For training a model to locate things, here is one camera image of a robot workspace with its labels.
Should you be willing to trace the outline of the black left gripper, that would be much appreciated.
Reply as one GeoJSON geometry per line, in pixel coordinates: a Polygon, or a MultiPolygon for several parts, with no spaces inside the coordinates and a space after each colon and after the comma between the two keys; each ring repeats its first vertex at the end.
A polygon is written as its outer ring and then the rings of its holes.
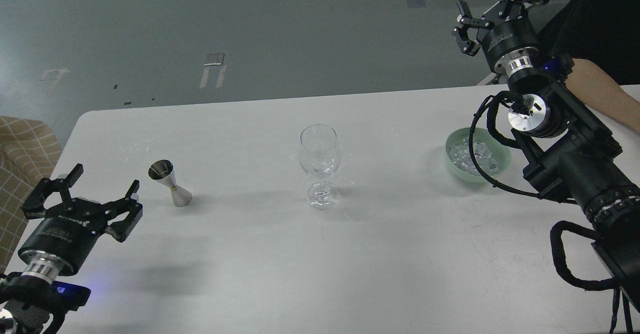
{"type": "Polygon", "coordinates": [[[29,264],[37,255],[60,264],[60,276],[71,277],[85,263],[102,234],[123,243],[143,216],[138,202],[140,181],[135,179],[124,197],[105,204],[71,197],[70,189],[84,172],[78,163],[66,177],[44,177],[20,207],[27,220],[43,219],[18,250],[19,258],[29,264]],[[54,193],[61,203],[46,208],[54,193]]]}

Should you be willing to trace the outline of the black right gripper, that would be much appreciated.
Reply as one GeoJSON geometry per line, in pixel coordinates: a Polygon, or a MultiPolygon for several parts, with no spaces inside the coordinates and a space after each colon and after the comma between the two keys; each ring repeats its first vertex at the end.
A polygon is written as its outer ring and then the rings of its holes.
{"type": "Polygon", "coordinates": [[[516,74],[534,68],[538,56],[539,42],[530,19],[525,16],[531,6],[544,6],[549,0],[500,0],[474,18],[469,5],[457,0],[458,25],[452,37],[462,54],[475,56],[480,46],[490,72],[493,74],[516,74]],[[477,38],[469,37],[476,30],[477,38]]]}

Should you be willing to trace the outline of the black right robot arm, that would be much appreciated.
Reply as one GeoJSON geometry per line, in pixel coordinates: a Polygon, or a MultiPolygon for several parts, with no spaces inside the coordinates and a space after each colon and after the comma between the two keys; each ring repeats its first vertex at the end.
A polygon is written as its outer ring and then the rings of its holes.
{"type": "Polygon", "coordinates": [[[562,220],[550,230],[554,267],[571,286],[613,290],[610,330],[617,327],[622,308],[626,332],[633,334],[630,308],[639,309],[639,188],[614,164],[622,148],[610,129],[567,88],[574,60],[566,53],[540,58],[540,41],[528,11],[548,1],[500,0],[480,18],[473,17],[467,2],[457,2],[459,26],[452,35],[460,51],[475,56],[482,50],[489,69],[505,76],[508,86],[480,104],[468,131],[468,149],[473,151],[478,120],[486,116],[490,136],[526,157],[523,178],[535,191],[497,181],[475,157],[471,163],[495,188],[582,209],[591,228],[562,220]],[[575,277],[566,262],[564,232],[592,240],[610,278],[575,277]]]}

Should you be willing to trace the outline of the person forearm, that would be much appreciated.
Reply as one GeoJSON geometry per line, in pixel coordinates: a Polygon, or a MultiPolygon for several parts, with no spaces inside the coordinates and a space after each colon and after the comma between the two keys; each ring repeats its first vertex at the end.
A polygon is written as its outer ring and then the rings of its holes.
{"type": "Polygon", "coordinates": [[[618,85],[598,65],[574,59],[566,86],[583,104],[615,122],[640,132],[640,103],[618,85]]]}

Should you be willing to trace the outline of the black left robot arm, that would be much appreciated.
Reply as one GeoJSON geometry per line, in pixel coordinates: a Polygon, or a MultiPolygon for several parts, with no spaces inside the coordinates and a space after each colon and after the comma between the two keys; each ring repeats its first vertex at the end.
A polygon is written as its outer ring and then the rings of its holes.
{"type": "Polygon", "coordinates": [[[25,218],[39,224],[18,250],[25,270],[2,276],[3,334],[59,332],[66,315],[84,307],[91,294],[59,277],[77,275],[101,236],[124,242],[142,218],[137,179],[122,198],[100,203],[72,197],[82,174],[78,163],[65,177],[44,177],[23,201],[25,218]]]}

